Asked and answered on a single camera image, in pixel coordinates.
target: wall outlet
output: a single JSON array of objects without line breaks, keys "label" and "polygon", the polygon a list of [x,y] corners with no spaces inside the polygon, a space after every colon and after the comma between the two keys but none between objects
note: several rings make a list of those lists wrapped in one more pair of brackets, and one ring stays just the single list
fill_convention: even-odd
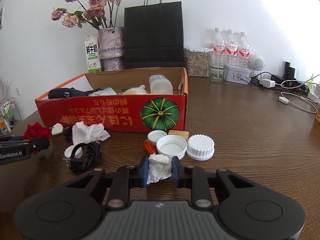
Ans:
[{"label": "wall outlet", "polygon": [[18,87],[16,87],[16,92],[17,92],[17,95],[18,95],[18,96],[21,95],[20,89],[19,89]]}]

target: plush toy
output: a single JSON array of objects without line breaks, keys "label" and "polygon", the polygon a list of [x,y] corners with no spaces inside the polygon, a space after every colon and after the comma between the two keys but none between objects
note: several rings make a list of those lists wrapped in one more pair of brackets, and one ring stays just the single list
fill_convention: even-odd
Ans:
[{"label": "plush toy", "polygon": [[126,95],[145,95],[147,94],[147,91],[145,90],[145,85],[141,85],[138,88],[130,88],[128,90],[126,90],[125,92],[123,92],[122,94],[124,96]]}]

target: pumpkin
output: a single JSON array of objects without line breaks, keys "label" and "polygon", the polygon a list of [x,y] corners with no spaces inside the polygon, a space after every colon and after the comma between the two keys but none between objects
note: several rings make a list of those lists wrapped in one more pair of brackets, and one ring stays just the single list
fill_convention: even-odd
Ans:
[{"label": "pumpkin", "polygon": [[143,124],[151,130],[168,131],[179,121],[179,107],[166,98],[146,102],[140,111]]}]

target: crumpled white paper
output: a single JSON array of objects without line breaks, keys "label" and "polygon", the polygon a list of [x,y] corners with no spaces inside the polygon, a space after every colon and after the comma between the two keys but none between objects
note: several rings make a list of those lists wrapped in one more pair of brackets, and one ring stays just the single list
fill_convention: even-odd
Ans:
[{"label": "crumpled white paper", "polygon": [[76,122],[72,127],[72,141],[74,145],[104,141],[109,137],[110,134],[104,130],[102,123],[87,126],[83,122]]},{"label": "crumpled white paper", "polygon": [[158,182],[171,176],[172,163],[168,156],[152,154],[149,156],[149,172],[147,184]]}]

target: wooden table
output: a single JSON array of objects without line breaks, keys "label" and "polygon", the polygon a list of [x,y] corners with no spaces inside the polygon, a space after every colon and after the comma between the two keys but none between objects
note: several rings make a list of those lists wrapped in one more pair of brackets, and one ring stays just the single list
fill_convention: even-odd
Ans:
[{"label": "wooden table", "polygon": [[[201,166],[211,172],[224,167],[295,199],[307,217],[299,239],[318,240],[320,123],[315,115],[280,103],[277,91],[253,85],[217,84],[205,78],[190,78],[189,93],[186,130],[190,135],[212,137],[215,153],[204,162],[185,156],[182,164]],[[307,107],[300,99],[296,101]],[[37,121],[41,123],[35,112],[12,134],[22,135],[27,124]],[[100,166],[111,172],[123,165],[137,165],[145,155],[142,148],[145,139],[146,134],[112,132],[102,143],[104,155]],[[75,177],[62,162],[69,145],[62,136],[55,137],[51,156],[34,156],[0,166],[0,239],[20,239],[13,214],[21,201]],[[133,189],[131,197],[190,199],[190,190],[176,189],[167,179],[145,189]]]}]

